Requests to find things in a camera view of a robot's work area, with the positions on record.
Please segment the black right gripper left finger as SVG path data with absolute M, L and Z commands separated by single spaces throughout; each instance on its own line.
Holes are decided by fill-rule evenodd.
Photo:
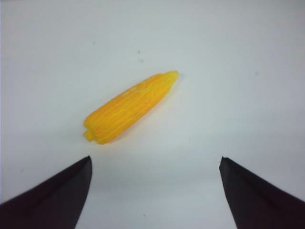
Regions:
M 89 156 L 0 206 L 2 229 L 73 229 L 89 192 Z

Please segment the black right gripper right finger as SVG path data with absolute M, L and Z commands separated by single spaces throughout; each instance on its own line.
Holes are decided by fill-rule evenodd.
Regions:
M 222 157 L 219 171 L 237 228 L 305 227 L 304 201 L 282 191 L 227 157 Z

